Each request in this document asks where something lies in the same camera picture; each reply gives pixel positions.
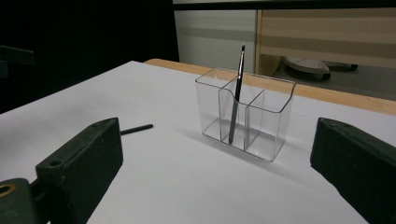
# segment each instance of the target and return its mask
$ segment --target pen holder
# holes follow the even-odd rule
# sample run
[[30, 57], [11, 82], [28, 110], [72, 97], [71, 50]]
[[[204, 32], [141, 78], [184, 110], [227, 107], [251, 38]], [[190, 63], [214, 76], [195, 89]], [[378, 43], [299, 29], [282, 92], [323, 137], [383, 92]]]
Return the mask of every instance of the pen holder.
[[[285, 143], [295, 83], [245, 73], [238, 102], [233, 95], [236, 79], [236, 71], [215, 68], [195, 80], [202, 133], [273, 161]], [[237, 105], [234, 126], [233, 104]]]

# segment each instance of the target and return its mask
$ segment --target acrylic pen holder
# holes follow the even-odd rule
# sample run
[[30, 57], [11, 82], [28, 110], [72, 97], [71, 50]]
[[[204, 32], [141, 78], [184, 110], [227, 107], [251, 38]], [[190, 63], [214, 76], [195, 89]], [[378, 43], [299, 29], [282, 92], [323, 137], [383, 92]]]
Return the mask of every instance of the acrylic pen holder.
[[[236, 78], [236, 71], [215, 68], [195, 80], [202, 133], [273, 161], [285, 143], [295, 83], [245, 73], [238, 102], [233, 95]], [[234, 126], [233, 104], [237, 105]]]

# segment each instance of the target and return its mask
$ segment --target gray floor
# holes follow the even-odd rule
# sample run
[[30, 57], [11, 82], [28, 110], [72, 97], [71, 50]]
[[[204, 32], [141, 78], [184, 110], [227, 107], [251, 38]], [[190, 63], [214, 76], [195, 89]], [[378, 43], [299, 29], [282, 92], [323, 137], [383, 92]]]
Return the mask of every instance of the gray floor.
[[292, 80], [297, 84], [334, 91], [396, 101], [396, 68], [359, 65], [356, 71], [340, 63], [326, 63], [331, 70], [330, 80], [322, 81], [322, 75], [299, 72], [281, 64], [273, 77]]

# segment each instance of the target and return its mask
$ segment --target beige panel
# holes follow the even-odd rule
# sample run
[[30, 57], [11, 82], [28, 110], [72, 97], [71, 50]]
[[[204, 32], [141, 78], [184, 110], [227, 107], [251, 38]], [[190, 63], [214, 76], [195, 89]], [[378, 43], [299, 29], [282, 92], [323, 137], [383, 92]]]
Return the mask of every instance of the beige panel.
[[263, 10], [261, 54], [396, 67], [396, 8]]

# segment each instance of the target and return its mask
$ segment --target dark background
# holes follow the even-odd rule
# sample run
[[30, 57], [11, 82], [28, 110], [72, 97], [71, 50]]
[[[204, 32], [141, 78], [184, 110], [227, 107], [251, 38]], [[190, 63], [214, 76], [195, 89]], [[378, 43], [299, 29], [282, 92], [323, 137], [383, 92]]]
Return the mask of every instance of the dark background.
[[0, 46], [29, 49], [35, 65], [8, 63], [0, 114], [129, 61], [178, 61], [172, 0], [0, 2]]

